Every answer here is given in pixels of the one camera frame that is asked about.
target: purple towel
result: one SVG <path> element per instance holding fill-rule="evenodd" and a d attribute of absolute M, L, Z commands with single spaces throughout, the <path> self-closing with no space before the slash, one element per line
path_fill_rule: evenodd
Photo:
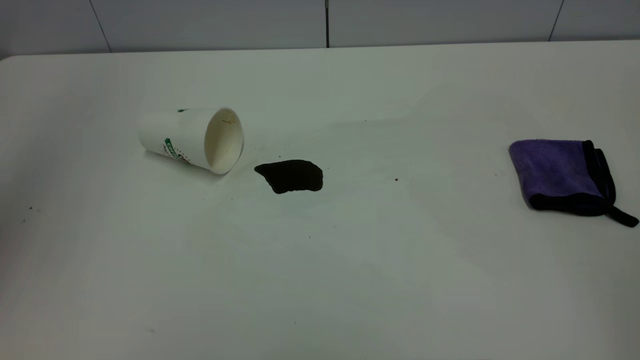
<path fill-rule="evenodd" d="M 613 206 L 616 189 L 607 160 L 590 140 L 521 140 L 511 144 L 509 153 L 532 208 L 608 214 L 623 225 L 638 224 L 638 219 Z"/>

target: table surface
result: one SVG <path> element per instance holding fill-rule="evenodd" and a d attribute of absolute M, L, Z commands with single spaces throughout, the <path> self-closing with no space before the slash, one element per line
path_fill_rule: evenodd
<path fill-rule="evenodd" d="M 527 208 L 508 146 L 594 141 L 640 215 L 640 41 L 0 63 L 3 359 L 637 359 L 640 233 Z M 230 106 L 226 176 L 145 111 Z M 277 195 L 262 163 L 309 160 Z"/>

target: white paper cup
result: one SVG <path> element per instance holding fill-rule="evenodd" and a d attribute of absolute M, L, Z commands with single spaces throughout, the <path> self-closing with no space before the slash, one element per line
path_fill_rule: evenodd
<path fill-rule="evenodd" d="M 146 150 L 226 174 L 242 153 L 244 137 L 230 108 L 153 111 L 138 127 Z"/>

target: coffee spill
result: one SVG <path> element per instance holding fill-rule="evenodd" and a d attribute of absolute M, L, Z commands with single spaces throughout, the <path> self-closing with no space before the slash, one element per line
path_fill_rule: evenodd
<path fill-rule="evenodd" d="M 258 165 L 254 170 L 264 176 L 275 193 L 296 190 L 316 192 L 322 188 L 322 170 L 311 161 L 287 160 Z"/>

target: gray wall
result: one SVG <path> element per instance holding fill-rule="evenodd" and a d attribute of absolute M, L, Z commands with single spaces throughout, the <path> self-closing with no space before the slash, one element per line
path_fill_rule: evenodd
<path fill-rule="evenodd" d="M 331 46 L 547 41 L 562 0 L 330 0 Z"/>
<path fill-rule="evenodd" d="M 551 40 L 640 38 L 640 0 L 564 0 Z"/>
<path fill-rule="evenodd" d="M 0 59 L 326 45 L 324 0 L 92 1 L 0 0 Z M 329 2 L 332 47 L 640 38 L 640 0 Z"/>
<path fill-rule="evenodd" d="M 0 58 L 108 51 L 88 0 L 0 0 Z"/>
<path fill-rule="evenodd" d="M 324 47 L 324 0 L 93 0 L 113 51 Z"/>

